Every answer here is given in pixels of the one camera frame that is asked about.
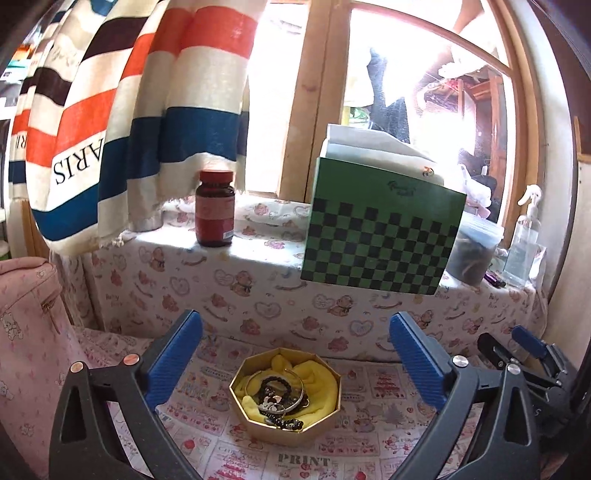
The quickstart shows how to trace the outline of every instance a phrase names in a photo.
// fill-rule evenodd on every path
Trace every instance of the jewelry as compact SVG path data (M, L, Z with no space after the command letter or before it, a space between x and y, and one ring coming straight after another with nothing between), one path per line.
M284 430L301 430L304 426L304 423L301 420L284 420L282 417L289 412L306 408L310 404L310 400L308 399L308 395L306 395L304 390L304 382L302 379L292 370L285 369L284 372L293 375L299 380L300 396L298 398L291 396L290 383L285 378L276 376L270 376L263 379L258 392L253 395L253 398L258 400L258 409L265 416L265 422L267 424ZM248 385L256 375L258 375L258 373L251 375L251 377L246 382L244 388L246 393L248 393ZM280 383L283 387L285 387L285 392L279 395L276 389L269 385L272 382Z
M285 406L288 400L292 400L291 397L291 385L287 380L281 377L267 377L261 382L261 388L259 391L254 395L259 401L258 409L262 413L269 413L272 415L286 415L287 413L295 410L306 395L304 391L304 382L302 379L292 370L285 369L284 372L289 373L290 375L296 377L300 382L300 396L295 399L295 401L289 405ZM244 388L245 392L248 392L248 385L250 384L251 380L256 374L252 375L248 382L246 382L246 386ZM269 383L276 381L283 385L286 389L286 392L283 395L276 395L274 389L268 386Z

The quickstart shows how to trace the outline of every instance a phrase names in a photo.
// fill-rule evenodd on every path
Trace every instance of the yellow cloth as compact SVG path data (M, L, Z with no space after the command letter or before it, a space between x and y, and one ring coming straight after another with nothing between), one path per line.
M299 387L299 382L292 375L285 374L284 370L292 370L304 382L304 389L308 395L310 404L302 408L296 414L285 416L286 419L298 419L304 422L304 428L316 423L327 415L334 412L338 395L338 385L332 373L313 360L308 360L294 367L282 355L276 355L271 360L271 369L259 372L248 385L248 392L245 391L249 377L241 379L235 387L234 393L240 400L246 416L259 423L265 423L265 417L259 412L254 395L261 388L261 381L270 375L281 375L294 388Z

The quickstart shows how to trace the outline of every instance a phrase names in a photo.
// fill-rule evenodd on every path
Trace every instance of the metal screw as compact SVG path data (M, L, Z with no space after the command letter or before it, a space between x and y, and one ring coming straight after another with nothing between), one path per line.
M456 367L460 368L464 368L470 365L468 359L463 355L456 355L454 358L452 358L452 362Z
M507 365L507 370L509 371L510 374L513 374L513 375L519 375L521 373L521 368L519 368L519 365L515 365L515 364Z
M123 359L123 363L129 367L135 365L137 362L139 362L139 355L137 353L130 353Z
M84 364L82 362L74 362L70 367L70 372L73 374L78 373L80 370L84 368Z

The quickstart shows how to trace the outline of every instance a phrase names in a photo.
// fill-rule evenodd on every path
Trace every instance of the orange stripe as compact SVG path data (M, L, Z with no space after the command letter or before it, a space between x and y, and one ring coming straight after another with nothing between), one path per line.
M14 117L14 124L12 126L12 134L15 135L18 132L26 131L29 126L29 114L30 109L23 110L20 115Z
M56 138L53 135L30 128L27 132L27 162L51 168L55 145Z
M63 152L105 130L116 91L112 89L98 93L66 108L61 116L56 147L52 153Z
M213 47L250 58L256 21L228 7L204 7L195 12L181 48Z
M181 39L190 21L191 14L184 8L166 10L154 36L150 53L153 51L169 51L174 55L178 55Z
M141 75L144 71L144 64L146 63L146 57L150 51L150 45L154 39L153 33L146 33L135 41L134 49L131 51L131 55L127 60L127 64L123 69L121 79L131 77L132 75Z

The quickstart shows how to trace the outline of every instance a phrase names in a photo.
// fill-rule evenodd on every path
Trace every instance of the trigger sprayer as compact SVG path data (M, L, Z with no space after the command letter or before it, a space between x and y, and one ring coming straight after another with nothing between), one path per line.
M525 205L528 200L531 200L530 204L527 206L527 214L525 216L538 218L538 203L541 199L542 189L537 185L528 185L525 189L525 194L521 197L521 200L517 202L517 205Z

